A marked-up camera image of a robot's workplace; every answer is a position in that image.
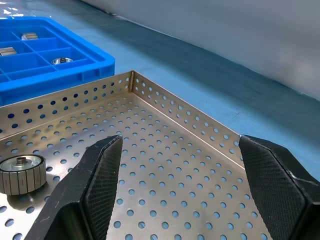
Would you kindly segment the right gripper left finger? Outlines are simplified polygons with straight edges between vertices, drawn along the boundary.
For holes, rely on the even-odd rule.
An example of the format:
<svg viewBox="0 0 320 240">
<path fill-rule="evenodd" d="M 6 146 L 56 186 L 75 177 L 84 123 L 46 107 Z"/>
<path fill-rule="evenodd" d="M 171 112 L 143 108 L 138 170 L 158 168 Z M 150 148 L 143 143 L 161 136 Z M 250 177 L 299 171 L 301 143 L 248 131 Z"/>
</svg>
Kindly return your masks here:
<svg viewBox="0 0 320 240">
<path fill-rule="evenodd" d="M 24 240 L 106 240 L 122 147 L 120 135 L 88 147 L 54 188 Z"/>
</svg>

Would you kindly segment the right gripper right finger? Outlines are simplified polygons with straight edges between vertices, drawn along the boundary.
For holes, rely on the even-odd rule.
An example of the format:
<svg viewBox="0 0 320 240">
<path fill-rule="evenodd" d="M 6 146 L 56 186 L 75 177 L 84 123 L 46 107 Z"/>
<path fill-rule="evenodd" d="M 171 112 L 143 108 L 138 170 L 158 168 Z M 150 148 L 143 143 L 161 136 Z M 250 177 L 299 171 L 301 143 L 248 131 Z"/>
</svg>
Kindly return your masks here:
<svg viewBox="0 0 320 240">
<path fill-rule="evenodd" d="M 320 181 L 285 147 L 241 135 L 250 192 L 273 240 L 320 240 Z"/>
</svg>

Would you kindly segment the blue compartment tray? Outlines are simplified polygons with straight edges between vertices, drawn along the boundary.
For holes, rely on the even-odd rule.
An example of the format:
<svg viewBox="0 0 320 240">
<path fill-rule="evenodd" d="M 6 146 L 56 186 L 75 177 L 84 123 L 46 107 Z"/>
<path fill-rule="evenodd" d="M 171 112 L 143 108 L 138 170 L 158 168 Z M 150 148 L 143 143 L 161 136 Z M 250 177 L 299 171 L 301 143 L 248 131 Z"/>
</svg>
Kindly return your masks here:
<svg viewBox="0 0 320 240">
<path fill-rule="evenodd" d="M 21 40 L 22 33 L 38 39 Z M 71 88 L 115 73 L 115 58 L 47 17 L 0 19 L 0 48 L 16 54 L 0 56 L 0 106 Z M 72 62 L 53 65 L 56 58 Z"/>
</svg>

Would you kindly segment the perforated metal tray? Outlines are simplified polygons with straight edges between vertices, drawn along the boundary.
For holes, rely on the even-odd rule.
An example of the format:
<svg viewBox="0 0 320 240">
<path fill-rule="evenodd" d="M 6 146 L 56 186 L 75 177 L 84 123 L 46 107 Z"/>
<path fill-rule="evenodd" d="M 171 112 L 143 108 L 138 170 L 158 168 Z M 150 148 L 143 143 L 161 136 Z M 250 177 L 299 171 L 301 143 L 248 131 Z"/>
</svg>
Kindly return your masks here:
<svg viewBox="0 0 320 240">
<path fill-rule="evenodd" d="M 272 240 L 239 136 L 135 71 L 0 107 L 0 160 L 38 154 L 46 185 L 0 193 L 0 240 L 23 240 L 86 148 L 123 147 L 106 240 Z"/>
</svg>

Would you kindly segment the metal nut in blue tray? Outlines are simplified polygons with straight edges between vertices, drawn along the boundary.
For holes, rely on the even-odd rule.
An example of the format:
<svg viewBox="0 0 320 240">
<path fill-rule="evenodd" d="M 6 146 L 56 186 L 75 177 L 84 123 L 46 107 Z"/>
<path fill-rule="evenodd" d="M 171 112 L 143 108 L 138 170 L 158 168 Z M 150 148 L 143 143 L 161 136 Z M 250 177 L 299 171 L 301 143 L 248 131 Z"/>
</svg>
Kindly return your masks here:
<svg viewBox="0 0 320 240">
<path fill-rule="evenodd" d="M 58 57 L 58 58 L 53 59 L 51 61 L 51 63 L 53 65 L 59 65 L 59 64 L 64 64 L 64 63 L 70 63 L 72 61 L 73 61 L 73 59 L 68 58 L 68 57 Z"/>
</svg>

